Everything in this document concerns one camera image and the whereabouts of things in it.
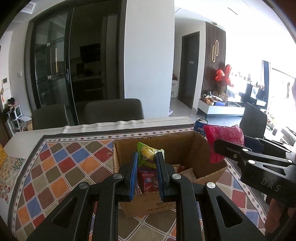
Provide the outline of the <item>person's right hand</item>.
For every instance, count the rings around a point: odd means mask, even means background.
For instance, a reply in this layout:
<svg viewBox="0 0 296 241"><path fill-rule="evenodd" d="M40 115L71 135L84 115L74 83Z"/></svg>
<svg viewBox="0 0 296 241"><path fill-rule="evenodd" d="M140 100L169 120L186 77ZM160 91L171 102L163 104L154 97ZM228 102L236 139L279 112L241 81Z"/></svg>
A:
<svg viewBox="0 0 296 241"><path fill-rule="evenodd" d="M273 233L280 226L280 218L283 214L289 214L290 209L285 205L279 203L277 200L272 199L269 205L266 221L264 224L265 230L268 233Z"/></svg>

